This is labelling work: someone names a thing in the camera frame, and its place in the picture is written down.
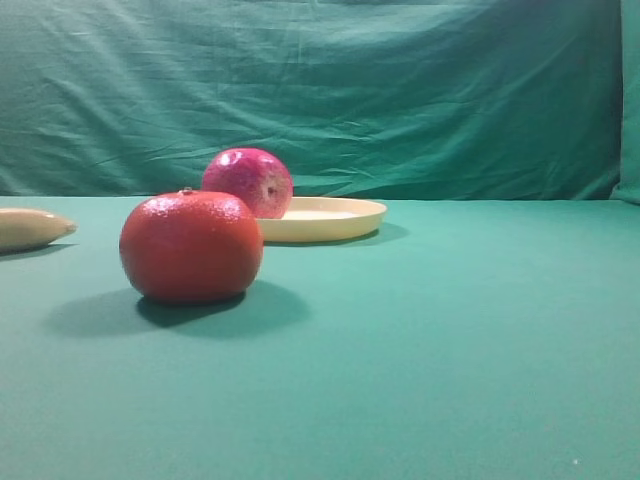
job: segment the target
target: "banana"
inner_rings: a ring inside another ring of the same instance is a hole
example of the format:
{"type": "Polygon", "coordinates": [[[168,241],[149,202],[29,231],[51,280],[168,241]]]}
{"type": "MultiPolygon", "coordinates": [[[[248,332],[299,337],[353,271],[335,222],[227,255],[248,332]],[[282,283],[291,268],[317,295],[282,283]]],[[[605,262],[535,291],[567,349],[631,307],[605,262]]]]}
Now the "banana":
{"type": "Polygon", "coordinates": [[[75,231],[74,222],[46,210],[0,208],[0,253],[44,247],[75,231]]]}

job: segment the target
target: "yellow plate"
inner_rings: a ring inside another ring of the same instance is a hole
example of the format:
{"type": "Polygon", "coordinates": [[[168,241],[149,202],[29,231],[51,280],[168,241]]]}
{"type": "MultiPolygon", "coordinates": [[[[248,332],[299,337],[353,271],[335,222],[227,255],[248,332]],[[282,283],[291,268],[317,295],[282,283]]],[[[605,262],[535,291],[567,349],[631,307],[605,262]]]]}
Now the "yellow plate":
{"type": "Polygon", "coordinates": [[[267,242],[330,242],[375,231],[386,212],[385,205],[370,200],[293,197],[283,218],[258,222],[267,242]]]}

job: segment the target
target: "green tablecloth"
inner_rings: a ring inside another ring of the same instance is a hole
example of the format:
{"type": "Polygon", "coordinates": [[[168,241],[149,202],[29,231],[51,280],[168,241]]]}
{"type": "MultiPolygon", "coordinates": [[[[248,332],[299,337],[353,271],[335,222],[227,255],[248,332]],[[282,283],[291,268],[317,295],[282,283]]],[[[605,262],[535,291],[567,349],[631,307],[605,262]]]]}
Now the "green tablecloth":
{"type": "Polygon", "coordinates": [[[640,208],[389,201],[214,311],[130,288],[140,201],[0,198],[79,224],[0,257],[3,480],[640,476],[640,208]]]}

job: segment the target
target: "tangerine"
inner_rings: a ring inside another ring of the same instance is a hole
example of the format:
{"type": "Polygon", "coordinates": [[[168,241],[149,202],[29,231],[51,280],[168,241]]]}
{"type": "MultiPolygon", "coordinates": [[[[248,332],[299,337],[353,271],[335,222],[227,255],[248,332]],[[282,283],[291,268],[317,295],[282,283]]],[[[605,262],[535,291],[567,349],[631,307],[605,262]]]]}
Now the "tangerine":
{"type": "Polygon", "coordinates": [[[120,259],[131,285],[161,303],[209,303],[255,280],[263,237],[251,210],[222,192],[156,195],[128,216],[120,259]]]}

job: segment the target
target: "red apple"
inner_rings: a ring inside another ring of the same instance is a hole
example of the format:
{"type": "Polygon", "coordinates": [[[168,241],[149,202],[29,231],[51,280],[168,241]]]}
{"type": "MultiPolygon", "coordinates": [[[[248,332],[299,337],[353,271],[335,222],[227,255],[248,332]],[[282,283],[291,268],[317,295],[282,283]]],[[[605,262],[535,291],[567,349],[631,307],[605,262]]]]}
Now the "red apple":
{"type": "Polygon", "coordinates": [[[230,148],[206,168],[202,190],[235,195],[257,218],[282,218],[293,196],[293,180],[273,154],[259,148],[230,148]]]}

